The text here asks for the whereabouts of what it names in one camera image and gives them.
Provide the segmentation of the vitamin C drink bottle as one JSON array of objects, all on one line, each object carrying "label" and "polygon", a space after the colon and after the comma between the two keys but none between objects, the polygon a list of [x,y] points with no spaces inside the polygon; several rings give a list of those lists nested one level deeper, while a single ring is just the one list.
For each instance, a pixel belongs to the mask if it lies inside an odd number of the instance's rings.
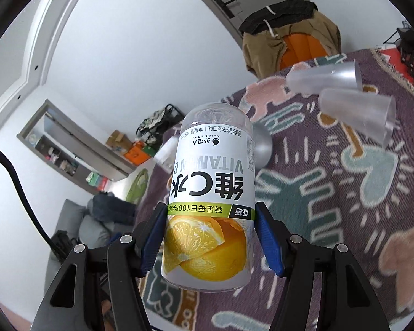
[{"label": "vitamin C drink bottle", "polygon": [[253,266],[253,125],[227,103],[182,121],[167,207],[161,274],[183,289],[244,287]]}]

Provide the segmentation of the frosted grey plastic cup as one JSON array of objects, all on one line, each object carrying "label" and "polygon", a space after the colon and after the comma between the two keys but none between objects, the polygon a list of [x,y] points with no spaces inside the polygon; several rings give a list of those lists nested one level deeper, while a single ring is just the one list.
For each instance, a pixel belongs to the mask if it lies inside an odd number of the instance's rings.
[{"label": "frosted grey plastic cup", "polygon": [[263,169],[273,153],[273,139],[267,128],[259,122],[253,124],[255,169]]}]

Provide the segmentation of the lower clear plastic cup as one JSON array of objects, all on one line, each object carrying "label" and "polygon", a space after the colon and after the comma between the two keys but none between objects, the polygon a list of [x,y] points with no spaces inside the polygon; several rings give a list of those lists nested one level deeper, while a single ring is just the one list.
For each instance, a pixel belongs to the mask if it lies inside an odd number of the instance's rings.
[{"label": "lower clear plastic cup", "polygon": [[388,146],[399,123],[394,96],[326,88],[319,94],[318,104],[323,114],[345,123],[382,148]]}]

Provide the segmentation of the clear plastic cup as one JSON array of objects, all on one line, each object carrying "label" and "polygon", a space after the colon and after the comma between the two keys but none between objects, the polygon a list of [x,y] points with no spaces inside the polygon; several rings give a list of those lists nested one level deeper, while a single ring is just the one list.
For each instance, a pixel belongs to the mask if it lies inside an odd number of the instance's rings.
[{"label": "clear plastic cup", "polygon": [[326,88],[319,94],[318,104],[323,114],[345,123],[382,148],[388,146],[399,123],[394,96]]},{"label": "clear plastic cup", "polygon": [[360,67],[356,61],[290,70],[286,76],[286,85],[294,94],[308,95],[320,94],[326,88],[363,89]]}]

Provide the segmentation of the upper clear plastic cup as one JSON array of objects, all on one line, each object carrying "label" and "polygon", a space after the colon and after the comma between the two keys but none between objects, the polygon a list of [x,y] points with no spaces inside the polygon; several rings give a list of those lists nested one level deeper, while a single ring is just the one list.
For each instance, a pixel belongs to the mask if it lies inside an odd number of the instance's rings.
[{"label": "upper clear plastic cup", "polygon": [[286,76],[286,85],[294,94],[308,95],[320,94],[326,88],[363,89],[360,67],[356,61],[290,70]]}]

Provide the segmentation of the grey sofa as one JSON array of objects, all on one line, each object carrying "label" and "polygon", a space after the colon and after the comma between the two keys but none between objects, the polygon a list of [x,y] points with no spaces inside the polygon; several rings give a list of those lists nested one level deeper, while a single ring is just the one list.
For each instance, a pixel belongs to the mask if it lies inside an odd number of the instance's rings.
[{"label": "grey sofa", "polygon": [[90,249],[105,247],[133,231],[137,206],[112,192],[95,195],[86,205],[69,199],[63,203],[52,237],[60,246],[84,244]]}]

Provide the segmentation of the green slipper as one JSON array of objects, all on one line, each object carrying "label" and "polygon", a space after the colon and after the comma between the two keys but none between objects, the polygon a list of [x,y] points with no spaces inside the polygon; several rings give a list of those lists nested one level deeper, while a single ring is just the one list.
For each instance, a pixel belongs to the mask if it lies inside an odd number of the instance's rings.
[{"label": "green slipper", "polygon": [[132,182],[128,190],[128,193],[125,197],[125,201],[133,203],[135,205],[139,205],[146,193],[146,189],[148,187],[148,180],[148,170],[144,168],[139,172],[139,174],[137,174],[134,181]]}]

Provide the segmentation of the patterned purple tablecloth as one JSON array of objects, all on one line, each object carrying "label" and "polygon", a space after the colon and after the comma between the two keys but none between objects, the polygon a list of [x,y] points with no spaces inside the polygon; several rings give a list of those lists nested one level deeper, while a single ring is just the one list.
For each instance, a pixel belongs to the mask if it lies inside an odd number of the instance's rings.
[{"label": "patterned purple tablecloth", "polygon": [[[256,175],[256,201],[312,244],[344,243],[367,275],[390,324],[414,313],[414,94],[377,49],[315,58],[296,68],[355,60],[363,91],[392,96],[400,124],[386,149],[323,115],[317,96],[289,94],[285,76],[225,97],[271,133],[274,150]],[[185,291],[161,278],[161,250],[140,281],[148,311],[183,330],[268,330],[284,279],[269,268],[255,236],[244,289]]]}]

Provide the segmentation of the orange box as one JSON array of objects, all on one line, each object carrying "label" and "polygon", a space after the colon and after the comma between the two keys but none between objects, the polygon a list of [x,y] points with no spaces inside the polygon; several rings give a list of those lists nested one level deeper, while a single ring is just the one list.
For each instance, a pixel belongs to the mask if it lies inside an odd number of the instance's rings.
[{"label": "orange box", "polygon": [[144,151],[144,146],[141,143],[134,143],[130,150],[125,153],[124,157],[136,167],[152,158]]}]

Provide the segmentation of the cardboard box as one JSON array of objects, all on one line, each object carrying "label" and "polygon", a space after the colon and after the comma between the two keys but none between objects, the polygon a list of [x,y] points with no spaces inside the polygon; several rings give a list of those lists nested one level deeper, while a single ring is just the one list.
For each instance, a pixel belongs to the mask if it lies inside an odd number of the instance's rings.
[{"label": "cardboard box", "polygon": [[126,134],[115,130],[106,140],[106,145],[118,153],[127,153],[132,147],[133,142]]}]

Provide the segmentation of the black shoe rack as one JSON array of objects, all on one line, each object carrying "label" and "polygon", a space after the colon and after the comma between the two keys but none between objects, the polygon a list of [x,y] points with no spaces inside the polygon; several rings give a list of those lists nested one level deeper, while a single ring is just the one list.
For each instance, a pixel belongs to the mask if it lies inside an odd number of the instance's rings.
[{"label": "black shoe rack", "polygon": [[136,135],[149,146],[160,146],[164,133],[184,118],[185,115],[176,106],[167,104],[144,119],[138,126]]}]

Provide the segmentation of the orange chair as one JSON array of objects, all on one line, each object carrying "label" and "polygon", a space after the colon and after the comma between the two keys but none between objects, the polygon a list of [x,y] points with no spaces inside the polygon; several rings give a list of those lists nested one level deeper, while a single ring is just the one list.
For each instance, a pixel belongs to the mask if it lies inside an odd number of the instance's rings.
[{"label": "orange chair", "polygon": [[283,38],[286,51],[280,59],[279,68],[285,69],[298,62],[327,56],[328,53],[321,43],[308,34],[290,34]]}]

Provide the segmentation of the black garment on chair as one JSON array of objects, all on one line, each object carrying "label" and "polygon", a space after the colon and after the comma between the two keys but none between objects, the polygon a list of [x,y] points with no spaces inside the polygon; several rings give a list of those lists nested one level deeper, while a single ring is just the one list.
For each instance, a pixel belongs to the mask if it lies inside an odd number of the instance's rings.
[{"label": "black garment on chair", "polygon": [[268,27],[280,28],[313,17],[318,10],[314,2],[307,0],[284,0],[270,4],[249,15],[239,26],[238,30],[244,34],[258,34],[267,31]]}]

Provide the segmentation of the grey wall shelf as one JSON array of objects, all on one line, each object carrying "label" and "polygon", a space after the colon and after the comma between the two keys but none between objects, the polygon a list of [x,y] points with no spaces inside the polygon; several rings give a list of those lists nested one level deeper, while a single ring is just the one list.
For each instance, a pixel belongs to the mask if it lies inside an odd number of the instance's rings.
[{"label": "grey wall shelf", "polygon": [[96,195],[136,169],[46,100],[18,139],[60,176]]}]

